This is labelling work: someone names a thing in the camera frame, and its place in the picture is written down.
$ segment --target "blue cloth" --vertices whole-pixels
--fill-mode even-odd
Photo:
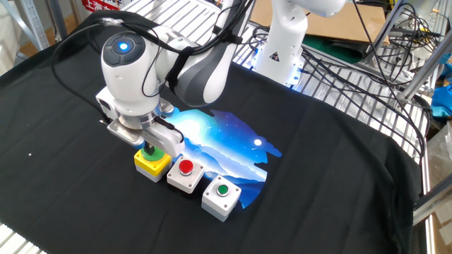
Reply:
[[[452,85],[435,89],[432,110],[435,118],[452,116]]]

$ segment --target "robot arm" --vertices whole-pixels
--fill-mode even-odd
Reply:
[[[241,2],[226,1],[225,8],[238,6]],[[220,16],[219,28],[234,18],[235,12],[231,10],[234,9],[228,9]],[[251,8],[232,28],[232,35],[241,35],[250,11]],[[165,26],[157,26],[149,33],[155,33],[160,41],[173,49],[198,46]],[[174,93],[192,107],[214,102],[224,89],[236,48],[237,44],[224,41],[202,54],[190,56],[177,75]],[[184,137],[160,118],[162,100],[159,95],[178,54],[162,49],[134,32],[121,32],[105,42],[101,57],[107,87],[96,99],[113,120],[108,130],[134,147],[140,148],[147,142],[172,157],[178,156],[184,149]]]
[[[264,47],[259,49],[253,67],[283,85],[296,85],[303,68],[301,47],[308,28],[304,10],[331,17],[347,0],[272,0],[273,19]]]
[[[236,17],[236,10],[253,0],[226,0],[224,13],[218,18],[218,28],[224,28]],[[307,29],[307,19],[302,8],[321,16],[337,13],[346,0],[273,0],[273,22],[266,46],[256,57],[256,71],[273,80],[288,84],[292,73],[299,67],[302,40]],[[252,8],[231,27],[231,36],[242,34]],[[197,47],[178,32],[165,26],[149,31],[160,42],[182,51]],[[170,89],[187,105],[200,107],[214,102],[222,93],[236,43],[219,41],[202,54],[189,56],[176,82]],[[184,137],[171,124],[160,118],[170,113],[162,105],[159,91],[167,75],[177,63],[179,55],[160,45],[143,39],[134,32],[121,32],[109,38],[102,49],[102,71],[107,87],[96,99],[113,122],[108,130],[117,137],[140,148],[150,143],[171,157],[184,149]]]

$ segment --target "sticker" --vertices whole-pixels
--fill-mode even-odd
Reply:
[[[176,108],[165,120],[184,134],[182,154],[204,166],[204,177],[213,180],[221,175],[242,189],[239,201],[245,208],[257,198],[267,179],[267,172],[256,164],[268,163],[267,156],[282,154],[233,114],[211,112],[214,117],[197,109],[179,112]]]
[[[280,57],[278,56],[277,52],[275,52],[273,55],[271,55],[270,58],[275,61],[280,61]]]
[[[88,11],[94,12],[97,10],[115,10],[119,11],[122,4],[122,0],[82,0],[82,4]]]

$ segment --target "green button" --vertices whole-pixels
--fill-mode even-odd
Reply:
[[[222,185],[218,186],[217,194],[221,197],[225,197],[227,195],[228,191],[229,191],[229,188],[226,185],[222,184]]]

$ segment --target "black fabric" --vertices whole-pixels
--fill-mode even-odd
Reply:
[[[102,45],[117,28],[96,37]],[[56,67],[94,101],[105,82],[85,40]],[[389,137],[232,64],[218,101],[272,143],[261,194],[226,222],[135,170],[135,150],[65,91],[52,48],[0,77],[0,221],[49,253],[402,253],[418,166]],[[169,90],[162,97],[188,109]]]

